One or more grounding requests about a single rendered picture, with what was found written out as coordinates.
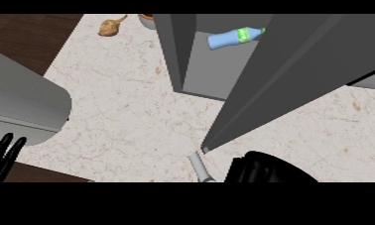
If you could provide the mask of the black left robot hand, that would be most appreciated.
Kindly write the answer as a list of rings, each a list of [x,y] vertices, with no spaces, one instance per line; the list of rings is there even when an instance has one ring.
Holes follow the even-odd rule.
[[[8,133],[0,140],[0,182],[6,179],[21,150],[27,144],[27,138],[21,137],[15,144],[12,144],[12,141],[14,134]]]

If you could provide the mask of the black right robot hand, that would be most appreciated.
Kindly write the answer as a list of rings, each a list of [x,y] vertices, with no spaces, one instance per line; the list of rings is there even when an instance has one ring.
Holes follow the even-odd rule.
[[[234,158],[225,182],[316,183],[316,179],[285,160],[248,151],[242,157]]]

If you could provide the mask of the dark grey cabinet door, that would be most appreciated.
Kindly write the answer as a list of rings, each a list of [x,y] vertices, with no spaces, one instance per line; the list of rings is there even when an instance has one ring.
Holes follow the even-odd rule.
[[[203,151],[344,85],[375,88],[375,15],[273,15]]]

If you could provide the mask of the dark grey cabinet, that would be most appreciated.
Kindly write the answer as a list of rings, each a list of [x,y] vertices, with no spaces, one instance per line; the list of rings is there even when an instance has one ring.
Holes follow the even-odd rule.
[[[226,103],[260,35],[250,43],[211,50],[207,38],[239,28],[265,28],[276,14],[157,14],[155,31],[173,90]]]

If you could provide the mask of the blue water bottle green label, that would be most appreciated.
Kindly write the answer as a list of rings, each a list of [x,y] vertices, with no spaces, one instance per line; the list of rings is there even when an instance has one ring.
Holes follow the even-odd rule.
[[[220,49],[228,46],[236,46],[250,43],[263,33],[265,28],[239,28],[226,33],[210,35],[207,38],[208,48],[211,50]]]

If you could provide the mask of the grey rounded appliance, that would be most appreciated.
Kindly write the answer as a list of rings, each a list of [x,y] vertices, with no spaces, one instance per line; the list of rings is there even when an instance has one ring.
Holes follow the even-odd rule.
[[[0,136],[45,143],[61,131],[73,110],[67,89],[0,54]]]

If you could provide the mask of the grey bowl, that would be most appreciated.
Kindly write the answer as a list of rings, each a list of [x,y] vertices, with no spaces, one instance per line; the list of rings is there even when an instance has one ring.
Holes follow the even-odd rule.
[[[139,15],[139,21],[142,23],[142,25],[149,29],[149,30],[155,30],[155,22],[154,22],[154,17],[148,16],[145,14]]]

